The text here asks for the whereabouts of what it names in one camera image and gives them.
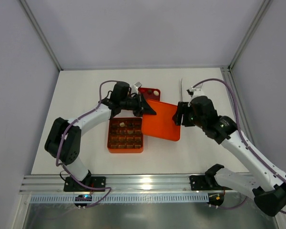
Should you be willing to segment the orange compartment chocolate box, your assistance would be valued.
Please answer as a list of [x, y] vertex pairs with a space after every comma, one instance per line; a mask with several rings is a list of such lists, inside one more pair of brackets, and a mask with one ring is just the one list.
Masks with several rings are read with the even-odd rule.
[[139, 154], [143, 152], [142, 119], [139, 117], [113, 118], [109, 121], [107, 149], [112, 154]]

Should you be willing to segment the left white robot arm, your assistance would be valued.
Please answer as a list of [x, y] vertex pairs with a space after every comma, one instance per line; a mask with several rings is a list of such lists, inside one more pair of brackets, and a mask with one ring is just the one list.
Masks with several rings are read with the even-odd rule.
[[73, 119], [55, 119], [45, 142], [44, 148], [55, 158], [55, 165], [62, 167], [71, 180], [84, 190], [104, 191], [106, 188], [93, 184], [91, 172], [79, 158], [82, 136], [122, 110], [132, 111], [136, 117], [156, 115], [156, 111], [133, 86], [123, 81], [114, 80], [113, 83], [110, 95], [100, 97], [92, 110]]

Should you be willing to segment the orange box lid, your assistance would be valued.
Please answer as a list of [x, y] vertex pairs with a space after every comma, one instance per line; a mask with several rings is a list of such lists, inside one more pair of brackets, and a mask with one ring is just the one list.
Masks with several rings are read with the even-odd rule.
[[151, 99], [148, 99], [147, 103], [156, 112], [156, 115], [143, 115], [142, 133], [160, 139], [179, 141], [181, 127], [173, 121], [177, 106]]

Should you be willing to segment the silver metal tweezers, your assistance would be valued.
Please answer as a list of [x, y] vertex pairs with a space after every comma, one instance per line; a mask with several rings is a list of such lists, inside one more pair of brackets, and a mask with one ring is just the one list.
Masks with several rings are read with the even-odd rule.
[[180, 94], [180, 101], [183, 102], [183, 78], [181, 78], [179, 82], [179, 94]]

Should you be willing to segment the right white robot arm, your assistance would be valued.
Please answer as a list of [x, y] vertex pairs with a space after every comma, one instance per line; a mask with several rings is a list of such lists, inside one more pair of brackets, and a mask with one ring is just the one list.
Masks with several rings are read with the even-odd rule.
[[286, 206], [286, 173], [271, 163], [228, 116], [218, 115], [212, 101], [198, 96], [179, 102], [173, 121], [178, 126], [197, 126], [205, 135], [232, 153], [252, 174], [252, 179], [216, 164], [204, 174], [209, 187], [227, 187], [254, 201], [266, 215], [274, 217]]

